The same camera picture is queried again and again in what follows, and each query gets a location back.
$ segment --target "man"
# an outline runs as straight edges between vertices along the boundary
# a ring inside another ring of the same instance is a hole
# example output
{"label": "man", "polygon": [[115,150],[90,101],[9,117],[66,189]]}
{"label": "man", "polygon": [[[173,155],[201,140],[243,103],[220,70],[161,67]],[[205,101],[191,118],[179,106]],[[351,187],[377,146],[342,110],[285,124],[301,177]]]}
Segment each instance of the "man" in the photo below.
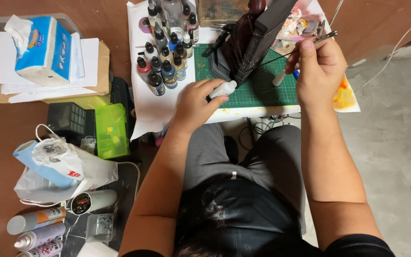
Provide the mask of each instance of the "man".
{"label": "man", "polygon": [[[300,61],[302,130],[267,131],[239,165],[226,156],[220,128],[203,125],[229,99],[205,100],[223,81],[185,89],[131,210],[119,256],[394,256],[333,109],[345,58],[334,40],[313,40],[299,42],[285,67],[290,74]],[[304,190],[319,248],[302,240]]]}

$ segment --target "gray shorts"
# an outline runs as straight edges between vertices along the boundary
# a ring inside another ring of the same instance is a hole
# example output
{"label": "gray shorts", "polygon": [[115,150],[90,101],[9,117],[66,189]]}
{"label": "gray shorts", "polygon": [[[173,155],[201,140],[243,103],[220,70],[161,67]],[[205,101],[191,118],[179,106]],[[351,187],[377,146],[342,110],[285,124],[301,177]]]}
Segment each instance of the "gray shorts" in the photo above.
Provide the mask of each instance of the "gray shorts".
{"label": "gray shorts", "polygon": [[238,165],[226,155],[218,124],[204,124],[191,136],[186,158],[183,190],[216,175],[246,178],[267,190],[280,192],[299,212],[305,234],[305,188],[300,169],[300,129],[292,125],[266,131]]}

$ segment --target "white plastic bag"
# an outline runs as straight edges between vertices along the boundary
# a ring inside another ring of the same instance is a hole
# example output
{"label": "white plastic bag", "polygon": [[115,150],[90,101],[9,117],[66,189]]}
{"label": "white plastic bag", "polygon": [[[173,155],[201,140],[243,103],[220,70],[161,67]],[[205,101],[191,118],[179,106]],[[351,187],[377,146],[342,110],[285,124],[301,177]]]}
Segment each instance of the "white plastic bag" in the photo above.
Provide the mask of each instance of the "white plastic bag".
{"label": "white plastic bag", "polygon": [[103,160],[70,143],[66,143],[66,145],[69,150],[67,154],[62,155],[58,158],[60,161],[54,162],[54,165],[49,167],[56,169],[58,172],[60,172],[60,169],[73,171],[76,174],[80,172],[83,180],[81,182],[74,181],[68,189],[62,190],[26,167],[14,188],[22,203],[40,206],[48,206],[45,205],[46,203],[57,204],[82,192],[118,180],[118,165],[116,162]]}

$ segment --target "purple tape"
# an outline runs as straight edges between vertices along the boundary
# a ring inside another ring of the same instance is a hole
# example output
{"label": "purple tape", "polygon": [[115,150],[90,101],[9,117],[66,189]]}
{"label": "purple tape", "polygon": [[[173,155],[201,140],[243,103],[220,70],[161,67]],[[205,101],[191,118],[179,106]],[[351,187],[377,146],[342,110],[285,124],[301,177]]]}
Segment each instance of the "purple tape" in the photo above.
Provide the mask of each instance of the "purple tape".
{"label": "purple tape", "polygon": [[152,32],[152,27],[150,26],[150,22],[147,17],[144,17],[139,21],[139,28],[145,34],[150,34]]}

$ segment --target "forearm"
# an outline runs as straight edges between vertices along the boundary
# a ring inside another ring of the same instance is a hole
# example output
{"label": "forearm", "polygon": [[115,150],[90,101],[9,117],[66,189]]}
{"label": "forearm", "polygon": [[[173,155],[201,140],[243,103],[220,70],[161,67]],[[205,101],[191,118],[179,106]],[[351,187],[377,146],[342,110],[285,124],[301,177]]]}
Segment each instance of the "forearm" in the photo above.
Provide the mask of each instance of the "forearm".
{"label": "forearm", "polygon": [[345,145],[334,110],[302,112],[301,159],[305,189],[318,202],[366,203],[361,176]]}
{"label": "forearm", "polygon": [[132,214],[174,218],[179,208],[191,134],[171,127],[141,185]]}

